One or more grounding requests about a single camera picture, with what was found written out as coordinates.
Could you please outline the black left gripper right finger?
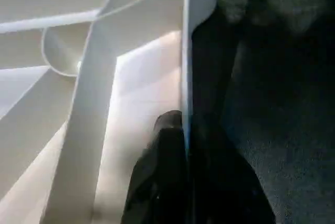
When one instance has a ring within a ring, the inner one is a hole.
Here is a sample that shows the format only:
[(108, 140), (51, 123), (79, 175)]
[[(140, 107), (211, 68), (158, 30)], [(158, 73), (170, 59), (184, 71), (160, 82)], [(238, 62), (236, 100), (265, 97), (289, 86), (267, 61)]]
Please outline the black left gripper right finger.
[(275, 223), (254, 169), (219, 125), (193, 121), (190, 141), (195, 223)]

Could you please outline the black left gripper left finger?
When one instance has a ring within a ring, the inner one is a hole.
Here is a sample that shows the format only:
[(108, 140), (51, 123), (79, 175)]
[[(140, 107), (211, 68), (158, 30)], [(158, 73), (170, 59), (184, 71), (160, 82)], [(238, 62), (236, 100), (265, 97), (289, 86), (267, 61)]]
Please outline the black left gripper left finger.
[(187, 184), (182, 113), (170, 110), (133, 167), (121, 223), (185, 223)]

